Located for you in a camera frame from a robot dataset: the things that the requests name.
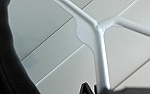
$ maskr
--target dark object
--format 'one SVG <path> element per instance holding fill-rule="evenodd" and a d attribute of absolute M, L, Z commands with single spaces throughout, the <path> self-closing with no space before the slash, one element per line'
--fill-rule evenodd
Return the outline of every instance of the dark object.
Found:
<path fill-rule="evenodd" d="M 81 85 L 81 90 L 79 94 L 94 94 L 90 86 L 87 83 L 83 83 Z M 101 94 L 150 94 L 150 88 L 125 88 L 121 91 L 112 91 L 104 89 Z"/>
<path fill-rule="evenodd" d="M 0 94 L 39 94 L 13 47 L 8 24 L 10 0 L 0 0 Z"/>

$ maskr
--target tile floor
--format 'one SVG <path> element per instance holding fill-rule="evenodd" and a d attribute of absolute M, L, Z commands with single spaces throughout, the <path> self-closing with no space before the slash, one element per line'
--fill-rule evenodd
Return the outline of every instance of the tile floor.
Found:
<path fill-rule="evenodd" d="M 150 27 L 150 0 L 72 2 L 98 21 L 120 16 Z M 95 84 L 92 52 L 77 39 L 65 10 L 52 0 L 20 0 L 11 2 L 9 17 L 16 51 L 42 94 L 78 94 L 81 83 Z M 150 87 L 150 38 L 112 27 L 105 42 L 111 88 Z"/>

